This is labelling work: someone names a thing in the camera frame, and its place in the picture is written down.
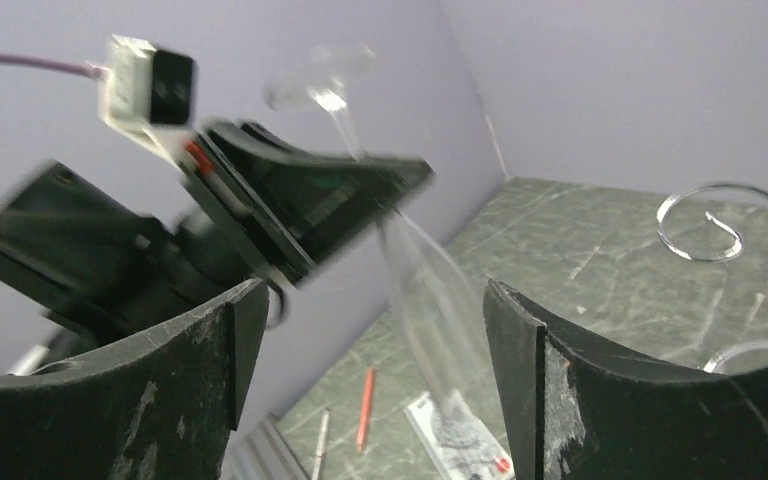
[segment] white stick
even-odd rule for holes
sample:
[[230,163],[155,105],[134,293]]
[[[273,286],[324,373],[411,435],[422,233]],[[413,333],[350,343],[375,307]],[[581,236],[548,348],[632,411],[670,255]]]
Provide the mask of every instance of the white stick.
[[322,474],[322,459],[325,457],[325,445],[328,442],[328,422],[331,420],[331,412],[326,408],[322,412],[322,424],[319,427],[319,440],[316,442],[316,458],[313,460],[313,473],[310,480],[319,480]]

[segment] pencil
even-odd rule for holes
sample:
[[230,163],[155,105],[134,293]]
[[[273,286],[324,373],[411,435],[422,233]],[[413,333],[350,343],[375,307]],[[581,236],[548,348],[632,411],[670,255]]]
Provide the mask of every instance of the pencil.
[[360,406],[360,424],[358,425],[358,452],[366,446],[366,432],[369,429],[369,413],[372,410],[372,392],[375,390],[375,369],[366,372],[366,386],[363,389],[363,403]]
[[319,480],[322,475],[322,460],[325,458],[325,444],[328,442],[328,423],[331,411],[327,408],[322,412],[322,424],[319,427],[319,440],[316,442],[316,457],[313,459],[313,473],[310,480]]

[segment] gray table surface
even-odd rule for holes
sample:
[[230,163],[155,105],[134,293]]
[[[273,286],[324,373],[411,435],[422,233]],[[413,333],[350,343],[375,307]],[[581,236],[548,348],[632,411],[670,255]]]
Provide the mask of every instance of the gray table surface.
[[[723,250],[711,210],[746,237],[720,264],[668,252],[655,231],[664,200],[625,190],[511,179],[448,247],[479,292],[503,281],[554,313],[616,342],[701,368],[723,348],[768,339],[768,208],[682,204],[670,231],[682,248]],[[739,368],[768,364],[748,355]],[[377,369],[367,448],[355,447],[367,369]],[[426,388],[389,314],[283,417],[279,429],[310,471],[321,413],[331,409],[324,480],[439,478],[404,407]],[[504,442],[504,429],[491,426]]]

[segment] purple cable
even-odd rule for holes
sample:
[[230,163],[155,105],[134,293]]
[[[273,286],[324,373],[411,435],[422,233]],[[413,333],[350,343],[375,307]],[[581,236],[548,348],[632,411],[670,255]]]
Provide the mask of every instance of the purple cable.
[[10,55],[0,53],[0,65],[15,65],[19,67],[39,68],[52,72],[68,73],[81,77],[97,80],[104,75],[105,69],[94,65],[81,65],[75,63],[64,63],[55,60],[46,60],[43,58],[26,57],[23,55]]

